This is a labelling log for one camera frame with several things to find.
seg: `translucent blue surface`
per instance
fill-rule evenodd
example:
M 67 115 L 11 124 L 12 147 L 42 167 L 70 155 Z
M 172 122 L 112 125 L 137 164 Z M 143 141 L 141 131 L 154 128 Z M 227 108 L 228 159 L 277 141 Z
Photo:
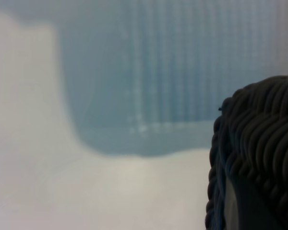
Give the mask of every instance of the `translucent blue surface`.
M 209 148 L 226 97 L 288 73 L 287 4 L 0 0 L 0 9 L 57 29 L 66 98 L 87 145 L 156 155 Z

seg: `white surface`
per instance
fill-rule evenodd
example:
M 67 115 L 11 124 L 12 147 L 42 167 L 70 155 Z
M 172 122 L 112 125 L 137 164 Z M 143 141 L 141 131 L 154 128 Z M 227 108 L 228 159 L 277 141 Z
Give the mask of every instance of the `white surface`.
M 204 229 L 209 150 L 116 158 L 83 146 L 56 31 L 0 13 L 0 230 Z

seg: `blurry object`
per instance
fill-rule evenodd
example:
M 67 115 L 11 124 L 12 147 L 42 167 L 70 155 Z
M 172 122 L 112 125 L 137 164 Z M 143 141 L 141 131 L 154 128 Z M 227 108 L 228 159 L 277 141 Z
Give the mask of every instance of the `blurry object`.
M 236 91 L 214 132 L 206 228 L 288 230 L 288 76 Z

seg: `dark knitted fabric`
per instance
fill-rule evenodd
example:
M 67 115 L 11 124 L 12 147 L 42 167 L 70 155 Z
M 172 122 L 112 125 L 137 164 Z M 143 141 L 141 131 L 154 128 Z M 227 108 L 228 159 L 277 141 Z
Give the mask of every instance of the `dark knitted fabric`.
M 227 98 L 215 121 L 206 228 L 226 229 L 226 176 L 251 181 L 288 229 L 288 76 L 244 87 Z

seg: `braided texture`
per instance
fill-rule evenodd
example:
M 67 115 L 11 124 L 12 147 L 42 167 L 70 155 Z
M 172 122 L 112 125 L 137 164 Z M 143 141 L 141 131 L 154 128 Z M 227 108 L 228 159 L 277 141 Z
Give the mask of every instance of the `braided texture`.
M 288 76 L 244 87 L 227 98 L 215 121 L 205 224 L 226 229 L 226 176 L 253 182 L 288 229 Z

